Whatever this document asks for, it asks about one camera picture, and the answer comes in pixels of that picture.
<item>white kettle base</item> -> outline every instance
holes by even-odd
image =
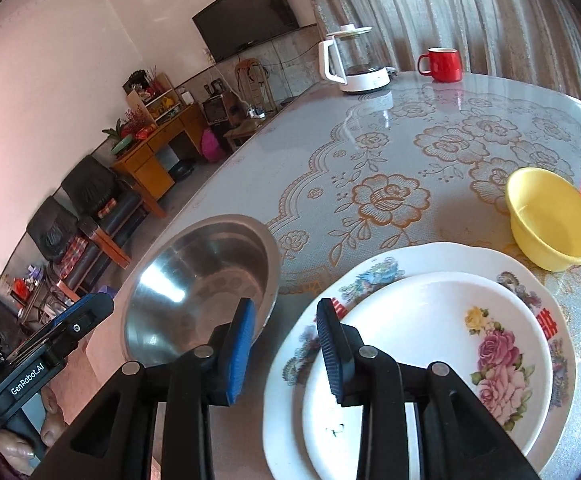
[[[384,67],[365,74],[347,75],[346,84],[340,83],[339,88],[342,92],[349,93],[372,92],[384,88],[390,82],[389,72]]]

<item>stainless steel bowl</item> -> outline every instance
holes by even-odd
[[[280,255],[262,223],[216,216],[173,237],[135,276],[123,323],[126,353],[152,366],[205,344],[242,297],[257,309],[257,338],[277,297]]]

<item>red mug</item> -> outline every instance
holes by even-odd
[[[427,57],[431,64],[430,72],[422,72],[419,65]],[[421,75],[433,76],[442,83],[461,81],[461,59],[454,48],[429,48],[428,54],[422,54],[417,60],[417,71]]]

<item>tiled wall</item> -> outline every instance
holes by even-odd
[[[184,86],[199,102],[208,99],[204,85],[218,77],[237,91],[235,65],[240,60],[254,57],[269,71],[270,91],[275,102],[280,103],[288,97],[298,96],[319,80],[319,41],[317,25],[302,27],[224,60],[217,68],[208,68],[185,81]]]

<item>yellow bowl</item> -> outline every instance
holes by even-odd
[[[506,184],[513,237],[542,269],[581,265],[581,195],[566,180],[540,168],[515,171]]]

